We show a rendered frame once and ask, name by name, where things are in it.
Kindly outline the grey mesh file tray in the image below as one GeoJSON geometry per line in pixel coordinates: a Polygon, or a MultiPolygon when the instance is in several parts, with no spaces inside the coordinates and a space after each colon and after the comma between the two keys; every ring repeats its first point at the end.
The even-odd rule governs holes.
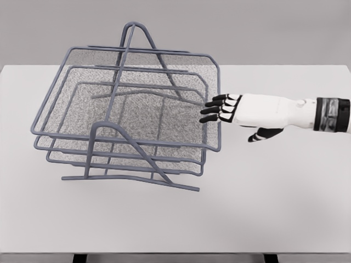
{"type": "Polygon", "coordinates": [[[219,88],[208,55],[72,47],[31,127],[35,148],[101,156],[218,151],[219,124],[199,118],[219,88]]]}
{"type": "Polygon", "coordinates": [[[93,168],[198,174],[218,130],[199,122],[217,91],[208,67],[68,64],[33,123],[50,162],[93,168]]]}
{"type": "MultiPolygon", "coordinates": [[[[41,141],[49,146],[47,160],[78,167],[85,166],[92,124],[104,121],[114,84],[108,81],[73,81],[62,84],[45,130],[61,134],[61,138],[41,141]]],[[[208,132],[188,117],[198,110],[208,96],[206,83],[189,81],[135,83],[123,81],[115,95],[109,121],[120,125],[156,165],[166,174],[203,173],[208,132]]],[[[151,172],[151,165],[142,159],[122,135],[111,128],[97,130],[92,167],[112,170],[151,172]]]]}

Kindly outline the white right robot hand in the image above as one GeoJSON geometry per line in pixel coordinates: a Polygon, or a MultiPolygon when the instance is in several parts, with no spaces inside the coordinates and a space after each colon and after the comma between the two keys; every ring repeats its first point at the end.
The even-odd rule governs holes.
{"type": "Polygon", "coordinates": [[[226,122],[257,128],[248,142],[270,139],[288,126],[288,100],[278,96],[221,94],[205,103],[200,113],[200,123],[226,122]]]}

